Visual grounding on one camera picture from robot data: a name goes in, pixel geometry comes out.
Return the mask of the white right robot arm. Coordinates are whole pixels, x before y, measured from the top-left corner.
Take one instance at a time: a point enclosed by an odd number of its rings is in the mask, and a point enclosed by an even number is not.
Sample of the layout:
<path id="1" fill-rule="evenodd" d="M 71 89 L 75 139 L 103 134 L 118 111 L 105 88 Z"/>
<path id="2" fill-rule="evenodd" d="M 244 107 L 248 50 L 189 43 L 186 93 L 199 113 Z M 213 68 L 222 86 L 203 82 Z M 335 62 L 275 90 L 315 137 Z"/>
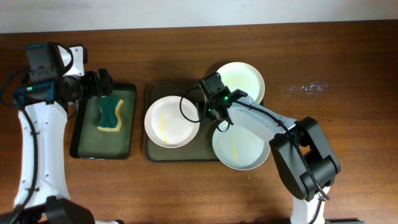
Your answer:
<path id="1" fill-rule="evenodd" d="M 241 90 L 202 92 L 214 119 L 240 126 L 268 143 L 279 177 L 294 199 L 290 222 L 325 223 L 327 193 L 341 165 L 318 122 L 281 116 Z"/>

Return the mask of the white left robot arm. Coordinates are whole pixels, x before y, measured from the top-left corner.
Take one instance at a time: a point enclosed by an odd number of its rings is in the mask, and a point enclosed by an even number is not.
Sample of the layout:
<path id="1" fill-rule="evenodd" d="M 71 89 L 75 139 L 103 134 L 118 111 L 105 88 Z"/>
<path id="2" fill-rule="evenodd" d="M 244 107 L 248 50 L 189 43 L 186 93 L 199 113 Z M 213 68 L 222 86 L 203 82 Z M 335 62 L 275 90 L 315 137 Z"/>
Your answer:
<path id="1" fill-rule="evenodd" d="M 96 223 L 85 207 L 72 202 L 64 166 L 68 107 L 112 92 L 106 69 L 86 72 L 84 45 L 44 42 L 26 48 L 29 65 L 9 107 L 22 129 L 21 179 L 14 208 L 1 223 Z"/>

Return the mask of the pale green plate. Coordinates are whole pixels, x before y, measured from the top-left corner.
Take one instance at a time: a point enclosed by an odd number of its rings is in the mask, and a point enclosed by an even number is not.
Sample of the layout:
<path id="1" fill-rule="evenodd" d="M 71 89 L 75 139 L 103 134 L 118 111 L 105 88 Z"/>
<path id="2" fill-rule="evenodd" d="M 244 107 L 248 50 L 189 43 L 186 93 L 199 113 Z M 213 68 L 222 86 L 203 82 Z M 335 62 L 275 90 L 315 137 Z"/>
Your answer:
<path id="1" fill-rule="evenodd" d="M 221 122 L 212 137 L 217 158 L 229 168 L 252 170 L 261 166 L 270 154 L 270 146 L 252 132 Z"/>

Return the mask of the pink plate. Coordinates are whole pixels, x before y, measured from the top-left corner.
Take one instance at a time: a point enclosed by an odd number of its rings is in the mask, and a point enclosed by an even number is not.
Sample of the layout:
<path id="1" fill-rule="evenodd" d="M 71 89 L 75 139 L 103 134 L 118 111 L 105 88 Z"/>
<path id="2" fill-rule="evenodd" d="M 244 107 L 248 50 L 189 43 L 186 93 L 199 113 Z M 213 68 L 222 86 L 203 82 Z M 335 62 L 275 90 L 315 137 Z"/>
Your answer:
<path id="1" fill-rule="evenodd" d="M 165 96 L 149 106 L 144 118 L 146 134 L 156 145 L 178 148 L 197 135 L 200 124 L 196 106 L 181 96 Z"/>

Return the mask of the green and yellow sponge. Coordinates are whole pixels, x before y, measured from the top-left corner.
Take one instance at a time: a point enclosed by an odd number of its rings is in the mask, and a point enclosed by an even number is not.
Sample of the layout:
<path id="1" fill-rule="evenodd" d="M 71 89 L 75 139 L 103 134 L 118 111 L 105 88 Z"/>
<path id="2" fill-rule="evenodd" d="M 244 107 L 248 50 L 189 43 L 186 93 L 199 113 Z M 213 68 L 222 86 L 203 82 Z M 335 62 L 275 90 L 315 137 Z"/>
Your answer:
<path id="1" fill-rule="evenodd" d="M 120 109 L 124 101 L 115 96 L 104 96 L 99 100 L 101 119 L 97 129 L 102 132 L 119 132 L 122 127 Z"/>

